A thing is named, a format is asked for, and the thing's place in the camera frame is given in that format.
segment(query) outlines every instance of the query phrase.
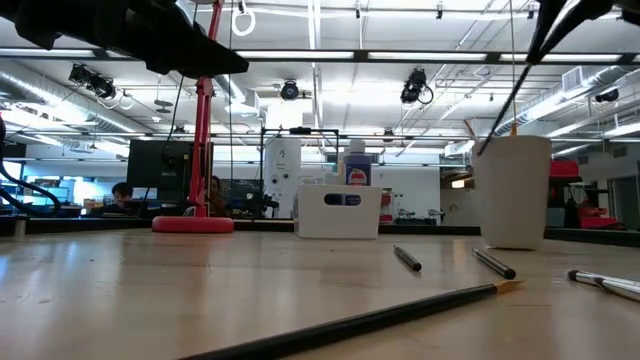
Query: bottle cap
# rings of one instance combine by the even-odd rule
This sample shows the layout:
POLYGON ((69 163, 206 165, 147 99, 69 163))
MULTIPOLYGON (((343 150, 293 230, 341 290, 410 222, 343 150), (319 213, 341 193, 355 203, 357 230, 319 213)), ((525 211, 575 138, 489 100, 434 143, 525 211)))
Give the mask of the bottle cap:
POLYGON ((364 153, 366 143, 361 139, 352 139, 349 142, 349 149, 352 153, 364 153))

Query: black monitor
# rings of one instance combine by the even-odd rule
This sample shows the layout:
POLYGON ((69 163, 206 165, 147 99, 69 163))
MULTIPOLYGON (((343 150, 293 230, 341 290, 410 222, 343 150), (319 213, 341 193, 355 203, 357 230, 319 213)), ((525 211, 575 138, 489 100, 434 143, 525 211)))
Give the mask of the black monitor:
POLYGON ((185 201, 191 179, 193 144, 165 140, 131 140, 127 183, 132 187, 156 188, 157 199, 185 201))

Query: silver pen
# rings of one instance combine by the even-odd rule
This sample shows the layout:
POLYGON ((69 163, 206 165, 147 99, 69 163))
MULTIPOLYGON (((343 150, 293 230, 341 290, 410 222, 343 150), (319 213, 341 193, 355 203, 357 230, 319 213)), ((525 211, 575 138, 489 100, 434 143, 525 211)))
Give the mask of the silver pen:
POLYGON ((571 270, 571 271, 569 271, 569 273, 567 275, 569 276, 569 279, 571 279, 573 281, 577 281, 577 282, 581 282, 581 283, 589 284, 589 285, 598 286, 598 283, 595 281, 595 279, 601 278, 603 280, 607 280, 607 281, 610 281, 610 282, 616 282, 616 283, 619 283, 619 284, 624 284, 624 285, 629 285, 629 286, 634 286, 634 287, 640 288, 640 282, 638 282, 638 281, 621 279, 621 278, 616 278, 616 277, 606 276, 606 275, 600 275, 600 274, 594 274, 594 273, 590 273, 590 272, 586 272, 586 271, 571 270))
POLYGON ((596 284, 601 288, 610 291, 616 295, 626 297, 627 299, 640 301, 640 287, 619 283, 616 281, 606 280, 603 278, 595 278, 596 284))

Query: paper cup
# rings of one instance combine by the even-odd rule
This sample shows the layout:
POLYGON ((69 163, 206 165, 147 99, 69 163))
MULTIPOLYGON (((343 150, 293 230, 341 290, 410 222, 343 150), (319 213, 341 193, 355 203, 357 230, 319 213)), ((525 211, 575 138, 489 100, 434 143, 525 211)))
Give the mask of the paper cup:
POLYGON ((485 242, 496 248, 537 249, 544 237, 551 141, 538 136, 494 138, 471 155, 485 242))

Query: desk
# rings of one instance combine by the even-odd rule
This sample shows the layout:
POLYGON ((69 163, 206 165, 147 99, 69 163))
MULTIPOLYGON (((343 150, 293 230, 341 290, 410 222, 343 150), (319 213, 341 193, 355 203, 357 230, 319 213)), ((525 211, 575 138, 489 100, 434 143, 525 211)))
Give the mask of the desk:
MULTIPOLYGON (((172 359, 500 280, 470 236, 300 240, 291 233, 27 235, 0 244, 0 358, 172 359), (422 261, 410 273, 398 244, 422 261)), ((522 289, 293 359, 637 356, 640 304, 566 280, 640 279, 640 249, 546 241, 493 252, 522 289)))

